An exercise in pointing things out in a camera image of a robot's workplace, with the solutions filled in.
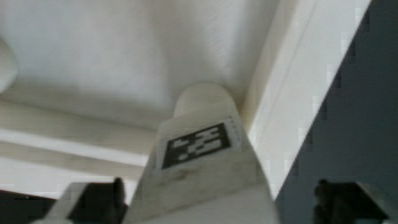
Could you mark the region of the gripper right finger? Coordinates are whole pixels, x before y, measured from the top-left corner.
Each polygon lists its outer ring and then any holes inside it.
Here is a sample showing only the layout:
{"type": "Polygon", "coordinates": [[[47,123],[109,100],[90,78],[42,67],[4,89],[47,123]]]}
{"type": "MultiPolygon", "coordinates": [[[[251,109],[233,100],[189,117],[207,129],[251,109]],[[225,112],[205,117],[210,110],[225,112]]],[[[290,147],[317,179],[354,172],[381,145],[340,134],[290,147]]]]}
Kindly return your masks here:
{"type": "Polygon", "coordinates": [[[398,207],[363,182],[319,181],[313,224],[398,224],[398,207]]]}

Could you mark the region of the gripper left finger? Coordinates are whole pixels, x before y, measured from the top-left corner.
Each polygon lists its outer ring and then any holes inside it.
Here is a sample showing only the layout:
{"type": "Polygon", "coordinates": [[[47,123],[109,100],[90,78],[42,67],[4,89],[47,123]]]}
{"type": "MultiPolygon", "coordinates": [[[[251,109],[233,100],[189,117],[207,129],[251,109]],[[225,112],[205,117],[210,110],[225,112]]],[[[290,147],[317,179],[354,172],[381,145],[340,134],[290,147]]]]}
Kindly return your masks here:
{"type": "Polygon", "coordinates": [[[31,224],[122,224],[129,205],[125,182],[72,183],[45,217],[31,224]]]}

